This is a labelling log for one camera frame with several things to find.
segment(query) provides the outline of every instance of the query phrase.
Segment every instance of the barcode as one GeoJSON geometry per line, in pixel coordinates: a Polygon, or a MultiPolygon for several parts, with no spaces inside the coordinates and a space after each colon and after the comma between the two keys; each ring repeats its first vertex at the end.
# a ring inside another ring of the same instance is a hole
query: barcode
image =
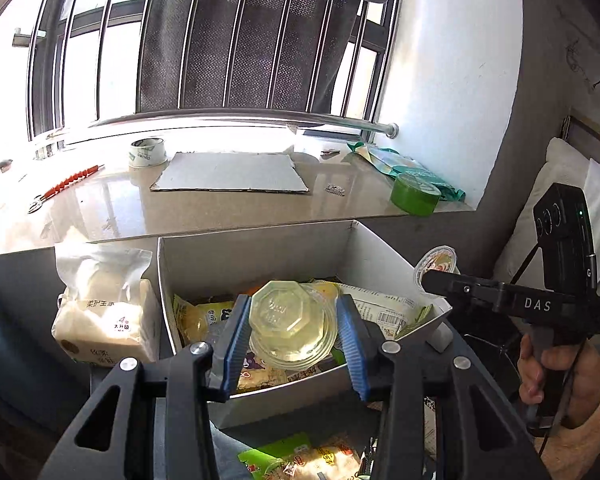
{"type": "Polygon", "coordinates": [[[394,316],[393,314],[388,314],[386,312],[380,312],[378,314],[378,323],[384,323],[391,326],[398,326],[402,320],[398,316],[394,316]]]}

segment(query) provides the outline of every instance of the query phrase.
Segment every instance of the finger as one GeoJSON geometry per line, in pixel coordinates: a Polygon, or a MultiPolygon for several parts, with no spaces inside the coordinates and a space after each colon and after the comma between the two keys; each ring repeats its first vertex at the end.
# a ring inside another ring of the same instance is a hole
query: finger
{"type": "Polygon", "coordinates": [[[540,404],[542,399],[544,399],[544,393],[535,392],[532,388],[525,383],[520,384],[520,388],[518,389],[518,393],[520,394],[520,399],[525,404],[540,404]]]}
{"type": "Polygon", "coordinates": [[[577,353],[577,346],[554,346],[542,352],[541,361],[549,370],[568,370],[577,353]]]}
{"type": "Polygon", "coordinates": [[[525,334],[522,336],[522,341],[520,341],[520,358],[527,359],[531,357],[534,352],[534,347],[531,344],[531,337],[529,334],[525,334]]]}
{"type": "Polygon", "coordinates": [[[540,363],[532,357],[518,361],[518,372],[525,383],[541,383],[544,379],[544,372],[540,363]]]}

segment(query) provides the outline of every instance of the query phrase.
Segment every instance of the green snack package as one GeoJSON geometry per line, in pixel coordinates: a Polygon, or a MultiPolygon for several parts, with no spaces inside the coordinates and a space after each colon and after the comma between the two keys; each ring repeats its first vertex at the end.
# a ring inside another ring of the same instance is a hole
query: green snack package
{"type": "Polygon", "coordinates": [[[283,458],[310,448],[307,434],[296,433],[258,449],[243,451],[238,455],[238,460],[247,466],[253,480],[263,480],[270,471],[284,463],[283,458]]]}
{"type": "Polygon", "coordinates": [[[433,309],[432,304],[423,306],[420,309],[420,312],[416,316],[416,319],[413,321],[413,323],[406,324],[399,330],[399,332],[395,336],[396,340],[400,339],[401,337],[406,336],[409,332],[413,332],[414,330],[417,329],[417,327],[423,325],[426,322],[427,316],[429,315],[429,312],[431,312],[432,309],[433,309]]]}
{"type": "Polygon", "coordinates": [[[356,142],[355,144],[347,145],[352,152],[363,157],[373,164],[376,170],[385,175],[395,178],[401,173],[408,173],[437,187],[441,193],[440,200],[464,202],[464,191],[453,187],[409,156],[401,155],[391,148],[378,148],[366,142],[356,142]]]}

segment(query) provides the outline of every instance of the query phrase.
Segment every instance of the packing tape roll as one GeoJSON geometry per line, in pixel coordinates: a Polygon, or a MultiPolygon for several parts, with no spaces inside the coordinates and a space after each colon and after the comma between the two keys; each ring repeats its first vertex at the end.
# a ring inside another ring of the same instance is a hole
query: packing tape roll
{"type": "Polygon", "coordinates": [[[412,215],[428,216],[440,200],[440,190],[421,178],[401,173],[395,178],[391,202],[412,215]]]}
{"type": "Polygon", "coordinates": [[[167,153],[164,150],[164,140],[159,137],[136,140],[129,147],[129,166],[132,168],[158,166],[165,160],[167,153]]]}

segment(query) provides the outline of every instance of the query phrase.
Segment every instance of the blue gripper pad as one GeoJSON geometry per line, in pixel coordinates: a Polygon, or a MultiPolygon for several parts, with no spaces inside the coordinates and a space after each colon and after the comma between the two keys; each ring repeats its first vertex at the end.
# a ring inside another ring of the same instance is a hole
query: blue gripper pad
{"type": "Polygon", "coordinates": [[[238,296],[214,348],[208,389],[216,394],[217,402],[225,402],[237,388],[251,336],[250,308],[251,298],[238,296]]]}
{"type": "Polygon", "coordinates": [[[371,391],[369,371],[373,368],[373,361],[378,355],[378,346],[349,294],[338,297],[336,314],[338,333],[342,342],[342,351],[347,359],[351,384],[360,399],[367,402],[371,391]]]}

